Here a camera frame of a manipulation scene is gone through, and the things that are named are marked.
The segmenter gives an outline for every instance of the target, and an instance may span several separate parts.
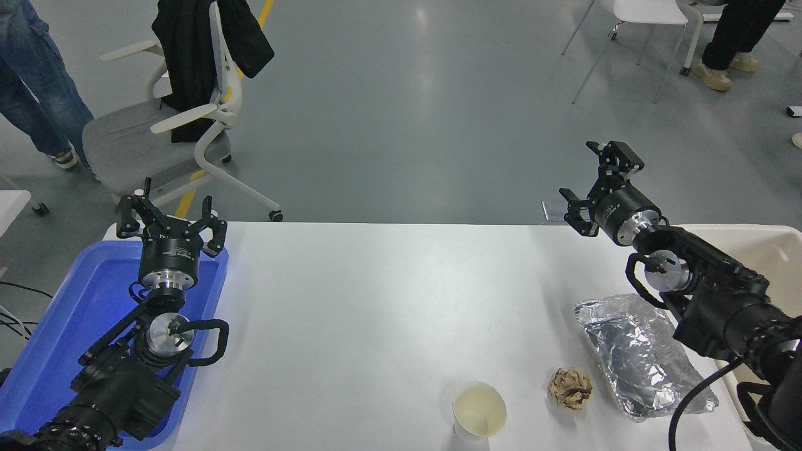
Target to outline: person's leg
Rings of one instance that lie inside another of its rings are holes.
[[[42,107],[17,77],[17,74],[0,59],[0,114],[12,125],[30,136],[41,153],[58,156],[70,148],[70,143],[56,131]]]
[[[0,0],[0,56],[36,95],[51,122],[83,154],[83,128],[93,119],[67,74],[48,25],[27,0]]]
[[[716,71],[729,67],[735,53],[741,48],[744,36],[752,28],[756,11],[761,9],[763,3],[764,0],[731,0],[724,7],[713,40],[702,54],[705,66]]]
[[[755,18],[752,21],[752,26],[743,36],[741,45],[738,48],[739,52],[749,53],[755,48],[755,45],[760,42],[763,35],[766,34],[768,26],[774,21],[777,13],[783,9],[785,0],[763,0],[760,8],[755,11]]]

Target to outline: white paper cup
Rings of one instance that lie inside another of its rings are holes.
[[[501,395],[484,382],[471,382],[454,397],[454,430],[465,441],[492,437],[507,421],[507,405]]]

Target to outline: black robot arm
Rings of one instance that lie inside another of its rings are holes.
[[[124,196],[117,222],[118,237],[142,238],[135,283],[148,294],[132,295],[136,306],[79,358],[83,370],[70,384],[75,398],[36,433],[0,434],[0,450],[103,451],[121,445],[122,431],[143,440],[178,400],[173,383],[182,371],[214,364],[225,353],[225,321],[190,321],[178,311],[184,292],[197,282],[200,252],[217,256],[227,225],[212,211],[211,197],[203,202],[201,218],[189,222],[162,214],[148,199],[149,191],[147,179],[142,194]],[[141,232],[134,212],[144,223]],[[201,231],[207,228],[213,236],[204,242]],[[215,329],[217,350],[193,359],[189,346],[195,332]]]
[[[718,360],[742,360],[763,384],[739,384],[752,432],[780,449],[802,449],[802,318],[771,304],[768,280],[681,227],[630,183],[644,164],[618,141],[588,142],[599,157],[598,179],[587,198],[560,189],[565,220],[595,236],[601,228],[619,246],[632,246],[626,277],[647,302],[677,319],[674,338]],[[656,299],[638,280],[643,264]],[[755,403],[749,393],[762,396]]]

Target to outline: brown crumpled paper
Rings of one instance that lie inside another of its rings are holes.
[[[568,371],[560,368],[549,382],[549,393],[564,408],[582,410],[582,403],[590,399],[593,384],[581,369],[571,367]]]

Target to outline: black pants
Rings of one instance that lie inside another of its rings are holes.
[[[750,52],[763,38],[785,0],[731,0],[721,14],[713,40],[702,54],[702,63],[722,71],[735,54]]]

